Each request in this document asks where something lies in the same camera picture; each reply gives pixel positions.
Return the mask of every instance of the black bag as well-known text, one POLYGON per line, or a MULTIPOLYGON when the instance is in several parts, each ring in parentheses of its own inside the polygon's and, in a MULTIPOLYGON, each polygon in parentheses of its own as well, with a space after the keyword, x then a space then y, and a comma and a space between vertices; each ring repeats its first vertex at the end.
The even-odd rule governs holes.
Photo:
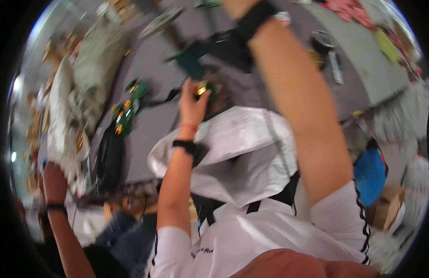
POLYGON ((122 175, 125 148, 123 136, 114 133, 112 123, 103 133, 97 152, 97 191, 114 192, 122 175))

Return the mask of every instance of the red string bracelet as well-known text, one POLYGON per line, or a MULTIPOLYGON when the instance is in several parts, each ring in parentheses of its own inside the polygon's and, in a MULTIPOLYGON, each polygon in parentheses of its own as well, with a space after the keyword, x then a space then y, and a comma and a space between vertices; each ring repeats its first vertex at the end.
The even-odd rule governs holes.
POLYGON ((192 125, 192 124, 184 124, 184 123, 181 123, 181 124, 179 125, 179 127, 180 127, 180 128, 185 128, 185 129, 188 129, 188 130, 191 130, 191 131, 193 131, 194 133, 196 133, 196 132, 197 132, 197 130, 198 130, 198 126, 197 126, 197 125, 192 125))

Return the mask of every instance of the person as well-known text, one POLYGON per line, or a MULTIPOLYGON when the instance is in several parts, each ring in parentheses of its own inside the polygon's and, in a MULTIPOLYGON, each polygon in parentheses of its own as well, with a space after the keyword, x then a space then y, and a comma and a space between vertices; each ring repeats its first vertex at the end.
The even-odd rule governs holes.
MULTIPOLYGON (((223 8, 240 19, 260 1, 224 0, 223 8)), ((193 156, 179 143, 159 192, 151 277, 377 277, 367 265, 370 231, 327 84, 293 32, 272 16, 247 46, 293 130, 312 223, 296 218, 279 198, 262 199, 254 209, 221 203, 214 223, 192 244, 188 199, 193 156)), ((195 101, 195 86, 186 80, 179 101, 182 123, 176 139, 188 145, 210 94, 195 101)))
POLYGON ((54 238, 36 244, 38 253, 57 275, 67 278, 143 277, 155 241, 156 214, 139 221, 123 211, 116 212, 94 244, 80 246, 63 209, 67 181, 57 164, 48 161, 43 175, 47 217, 54 238))

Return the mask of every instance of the short sleeve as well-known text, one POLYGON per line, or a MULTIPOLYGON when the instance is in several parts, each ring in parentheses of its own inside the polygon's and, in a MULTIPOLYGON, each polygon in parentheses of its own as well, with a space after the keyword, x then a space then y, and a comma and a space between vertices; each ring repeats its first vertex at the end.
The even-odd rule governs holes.
POLYGON ((346 246, 367 252, 370 230, 354 181, 319 201, 310 213, 320 230, 346 246))
POLYGON ((158 230, 155 245, 155 257, 150 276, 179 277, 191 257, 191 238, 182 229, 172 226, 158 230))

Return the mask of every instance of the white t-shirt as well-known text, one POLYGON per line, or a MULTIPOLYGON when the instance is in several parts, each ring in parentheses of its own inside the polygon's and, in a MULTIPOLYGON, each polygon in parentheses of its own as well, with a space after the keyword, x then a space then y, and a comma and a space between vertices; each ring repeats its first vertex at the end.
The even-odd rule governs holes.
POLYGON ((152 278, 225 278, 258 255, 289 248, 319 259, 368 264, 369 228, 357 204, 354 181, 311 208, 313 223, 296 218, 292 208, 273 199, 261 201, 257 212, 225 204, 215 210, 216 222, 201 226, 194 245, 182 229, 158 230, 152 278))

